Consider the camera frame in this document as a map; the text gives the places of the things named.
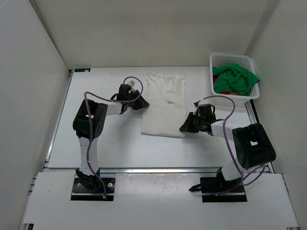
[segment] plastic basket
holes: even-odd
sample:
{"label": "plastic basket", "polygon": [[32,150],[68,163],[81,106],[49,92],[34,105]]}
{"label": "plastic basket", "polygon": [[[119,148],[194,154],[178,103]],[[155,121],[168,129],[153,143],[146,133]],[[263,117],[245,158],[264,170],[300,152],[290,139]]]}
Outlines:
{"label": "plastic basket", "polygon": [[[211,82],[211,91],[213,95],[222,95],[220,93],[216,93],[213,87],[213,70],[212,67],[220,67],[223,65],[235,64],[237,63],[239,66],[248,69],[252,73],[255,74],[255,69],[253,65],[253,61],[250,57],[244,55],[236,55],[236,54],[218,54],[213,53],[210,55],[210,82]],[[257,99],[259,97],[259,87],[258,84],[255,84],[249,96],[240,96],[240,95],[224,95],[231,99],[233,99],[236,103],[243,104],[248,102],[251,99]]]}

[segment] red cloth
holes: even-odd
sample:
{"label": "red cloth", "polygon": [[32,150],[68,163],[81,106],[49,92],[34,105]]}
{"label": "red cloth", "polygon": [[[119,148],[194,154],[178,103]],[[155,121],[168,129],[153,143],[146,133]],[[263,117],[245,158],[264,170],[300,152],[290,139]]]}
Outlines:
{"label": "red cloth", "polygon": [[[218,76],[213,76],[213,84],[217,81],[217,79],[218,79]],[[230,92],[221,92],[221,94],[227,94],[227,95],[229,95]]]}

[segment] black mounting base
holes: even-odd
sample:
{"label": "black mounting base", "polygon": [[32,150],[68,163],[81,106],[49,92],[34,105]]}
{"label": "black mounting base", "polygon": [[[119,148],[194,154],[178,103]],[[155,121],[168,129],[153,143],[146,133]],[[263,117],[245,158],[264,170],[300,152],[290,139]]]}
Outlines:
{"label": "black mounting base", "polygon": [[239,185],[234,190],[222,195],[209,195],[212,193],[223,192],[226,189],[221,189],[216,177],[202,177],[201,178],[201,193],[203,203],[215,202],[247,202],[244,186]]}
{"label": "black mounting base", "polygon": [[103,195],[103,188],[100,187],[96,191],[89,191],[83,187],[78,177],[74,178],[71,190],[71,200],[93,200],[93,201],[113,201],[115,190],[115,178],[102,178],[106,186],[106,199]]}

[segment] green cloth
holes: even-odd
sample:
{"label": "green cloth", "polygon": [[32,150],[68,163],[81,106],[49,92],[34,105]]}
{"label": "green cloth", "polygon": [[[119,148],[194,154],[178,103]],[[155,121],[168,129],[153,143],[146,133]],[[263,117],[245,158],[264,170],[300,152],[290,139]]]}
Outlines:
{"label": "green cloth", "polygon": [[213,85],[217,93],[237,92],[249,96],[254,85],[260,81],[255,74],[238,64],[213,67],[213,75],[218,76]]}

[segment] beige wall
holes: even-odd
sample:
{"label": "beige wall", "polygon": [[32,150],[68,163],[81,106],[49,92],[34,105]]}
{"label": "beige wall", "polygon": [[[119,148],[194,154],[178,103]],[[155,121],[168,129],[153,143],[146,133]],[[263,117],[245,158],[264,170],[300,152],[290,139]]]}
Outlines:
{"label": "beige wall", "polygon": [[68,68],[208,66],[244,54],[267,0],[31,0]]}
{"label": "beige wall", "polygon": [[275,147],[302,229],[307,229],[307,1],[282,0],[252,52],[260,122]]}
{"label": "beige wall", "polygon": [[16,230],[69,72],[28,0],[0,6],[0,230]]}

